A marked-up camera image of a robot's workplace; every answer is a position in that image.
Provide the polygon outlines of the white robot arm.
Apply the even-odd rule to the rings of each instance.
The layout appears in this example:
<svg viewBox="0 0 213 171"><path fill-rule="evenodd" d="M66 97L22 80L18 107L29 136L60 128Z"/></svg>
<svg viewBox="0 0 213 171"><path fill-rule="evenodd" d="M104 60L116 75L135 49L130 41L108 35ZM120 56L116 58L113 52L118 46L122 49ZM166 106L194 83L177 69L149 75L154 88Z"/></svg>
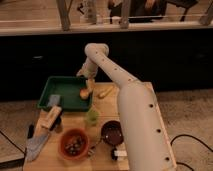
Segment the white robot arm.
<svg viewBox="0 0 213 171"><path fill-rule="evenodd" d="M117 109L130 171L176 171L177 164L156 95L144 82L108 58L104 43L88 43L77 75L94 78L99 68L119 88Z"/></svg>

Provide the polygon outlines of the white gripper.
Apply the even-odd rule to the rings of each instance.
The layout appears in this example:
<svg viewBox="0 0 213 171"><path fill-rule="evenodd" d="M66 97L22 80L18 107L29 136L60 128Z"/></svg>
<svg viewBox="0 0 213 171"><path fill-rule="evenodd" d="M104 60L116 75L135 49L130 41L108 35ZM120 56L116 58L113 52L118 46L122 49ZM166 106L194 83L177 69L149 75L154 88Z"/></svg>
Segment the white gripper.
<svg viewBox="0 0 213 171"><path fill-rule="evenodd" d="M95 87L95 80L98 72L98 66L89 58L86 59L86 61L83 63L81 69L77 72L76 76L84 76L87 78L86 80L86 86L90 93L93 92Z"/></svg>

